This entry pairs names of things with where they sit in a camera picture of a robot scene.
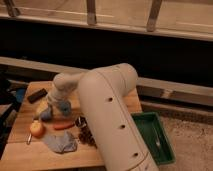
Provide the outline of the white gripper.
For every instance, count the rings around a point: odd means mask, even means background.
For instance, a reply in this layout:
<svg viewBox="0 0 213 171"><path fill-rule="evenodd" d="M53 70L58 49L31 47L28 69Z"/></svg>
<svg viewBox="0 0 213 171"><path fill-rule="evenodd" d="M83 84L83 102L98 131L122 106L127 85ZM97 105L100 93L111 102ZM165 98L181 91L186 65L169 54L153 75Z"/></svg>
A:
<svg viewBox="0 0 213 171"><path fill-rule="evenodd" d="M40 115L40 113L44 111L49 106L49 104L57 105L59 102L64 101L67 98L68 93L66 91L60 91L58 89L52 88L47 94L48 102L46 100L41 100L36 109L36 114Z"/></svg>

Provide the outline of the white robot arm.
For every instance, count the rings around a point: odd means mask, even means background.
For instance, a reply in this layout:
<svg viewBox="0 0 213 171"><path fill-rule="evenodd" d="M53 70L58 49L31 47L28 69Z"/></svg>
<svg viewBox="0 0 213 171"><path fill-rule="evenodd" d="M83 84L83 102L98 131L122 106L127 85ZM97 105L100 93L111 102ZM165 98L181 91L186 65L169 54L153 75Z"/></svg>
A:
<svg viewBox="0 0 213 171"><path fill-rule="evenodd" d="M159 171L134 123L123 97L136 88L138 75L127 63L99 67L85 73L56 75L47 107L39 113L52 118L53 109L69 116L72 91L95 139L107 171Z"/></svg>

